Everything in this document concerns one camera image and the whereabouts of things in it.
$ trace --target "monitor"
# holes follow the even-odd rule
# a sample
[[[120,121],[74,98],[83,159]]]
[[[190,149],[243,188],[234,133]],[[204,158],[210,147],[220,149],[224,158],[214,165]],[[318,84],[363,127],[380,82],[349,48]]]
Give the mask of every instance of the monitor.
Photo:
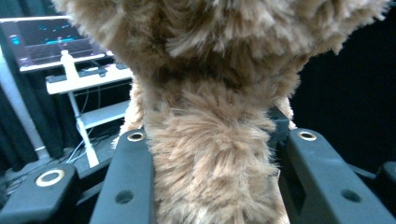
[[[0,32],[20,72],[62,65],[63,49],[77,63],[106,57],[66,16],[0,19]]]

